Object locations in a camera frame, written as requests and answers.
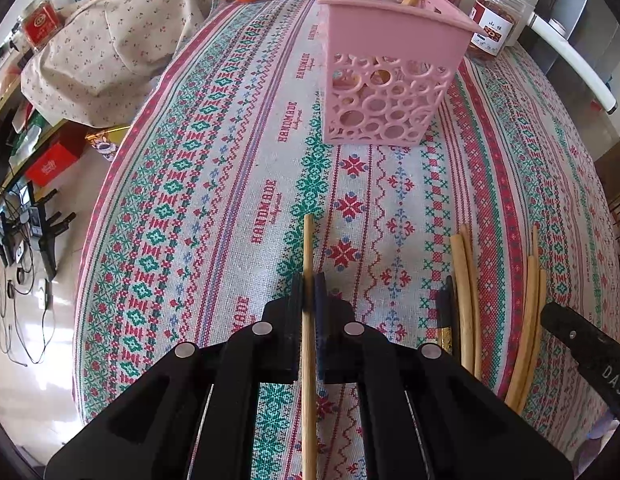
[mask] basket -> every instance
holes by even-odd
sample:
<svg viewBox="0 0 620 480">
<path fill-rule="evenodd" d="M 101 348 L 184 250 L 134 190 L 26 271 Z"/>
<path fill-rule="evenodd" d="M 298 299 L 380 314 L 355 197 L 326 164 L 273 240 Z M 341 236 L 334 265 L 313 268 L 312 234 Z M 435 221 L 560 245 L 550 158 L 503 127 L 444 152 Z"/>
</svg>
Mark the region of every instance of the basket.
<svg viewBox="0 0 620 480">
<path fill-rule="evenodd" d="M 323 141 L 415 146 L 481 28 L 447 0 L 318 0 Z"/>
</svg>

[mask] silver screw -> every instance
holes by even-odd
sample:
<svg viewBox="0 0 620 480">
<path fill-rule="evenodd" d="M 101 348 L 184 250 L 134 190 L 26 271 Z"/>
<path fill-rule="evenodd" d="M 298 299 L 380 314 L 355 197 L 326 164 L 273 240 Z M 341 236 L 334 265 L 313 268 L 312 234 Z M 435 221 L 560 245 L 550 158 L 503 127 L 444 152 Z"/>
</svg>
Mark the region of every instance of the silver screw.
<svg viewBox="0 0 620 480">
<path fill-rule="evenodd" d="M 428 359 L 439 359 L 441 357 L 441 347 L 433 343 L 427 343 L 421 348 L 421 353 Z"/>
<path fill-rule="evenodd" d="M 256 335 L 267 335 L 272 332 L 272 325 L 267 321 L 259 321 L 252 325 L 252 332 Z"/>
<path fill-rule="evenodd" d="M 186 357 L 190 357 L 194 353 L 195 346 L 192 343 L 181 343 L 176 348 L 174 348 L 174 353 L 177 357 L 181 359 L 185 359 Z"/>
<path fill-rule="evenodd" d="M 350 323 L 346 323 L 346 326 L 343 327 L 343 330 L 348 335 L 361 335 L 365 330 L 365 327 L 357 323 L 356 321 L 352 321 Z"/>
</svg>

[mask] tile floor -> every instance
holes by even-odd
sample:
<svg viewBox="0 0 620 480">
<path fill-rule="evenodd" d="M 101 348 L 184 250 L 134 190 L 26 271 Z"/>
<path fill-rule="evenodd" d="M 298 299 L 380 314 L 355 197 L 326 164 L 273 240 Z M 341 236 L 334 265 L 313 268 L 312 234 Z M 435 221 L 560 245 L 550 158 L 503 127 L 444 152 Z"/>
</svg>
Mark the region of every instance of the tile floor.
<svg viewBox="0 0 620 480">
<path fill-rule="evenodd" d="M 27 367 L 15 364 L 0 350 L 0 423 L 17 446 L 23 447 L 43 465 L 81 428 L 72 400 L 72 336 L 74 335 L 75 295 L 78 267 L 85 234 L 100 187 L 105 180 L 109 163 L 95 150 L 86 147 L 83 156 L 71 168 L 59 175 L 48 190 L 56 187 L 58 194 L 48 202 L 48 216 L 59 210 L 64 218 L 74 211 L 76 218 L 69 231 L 56 241 L 58 274 L 50 284 L 52 311 L 45 320 L 45 335 L 50 338 L 53 324 L 56 329 L 45 351 L 42 363 L 33 365 L 14 332 L 11 300 L 6 300 L 5 326 L 11 329 L 11 357 Z M 27 268 L 29 255 L 24 256 Z M 35 295 L 43 267 L 34 254 L 34 290 L 27 296 L 16 297 L 18 324 L 32 358 L 36 361 L 43 348 L 41 318 Z M 7 279 L 15 282 L 15 266 L 8 269 Z M 3 266 L 0 264 L 0 283 L 4 289 Z M 0 328 L 0 348 L 5 339 Z"/>
</svg>

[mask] jar label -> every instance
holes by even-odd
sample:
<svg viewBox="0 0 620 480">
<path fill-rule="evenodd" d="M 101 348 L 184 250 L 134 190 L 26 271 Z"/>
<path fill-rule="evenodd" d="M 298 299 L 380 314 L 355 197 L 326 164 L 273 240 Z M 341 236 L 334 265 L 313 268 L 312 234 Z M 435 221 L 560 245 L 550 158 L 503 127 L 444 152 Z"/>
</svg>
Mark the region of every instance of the jar label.
<svg viewBox="0 0 620 480">
<path fill-rule="evenodd" d="M 508 38 L 512 23 L 479 2 L 472 7 L 470 19 L 478 23 L 485 31 L 484 34 L 475 34 L 471 43 L 496 56 Z"/>
</svg>

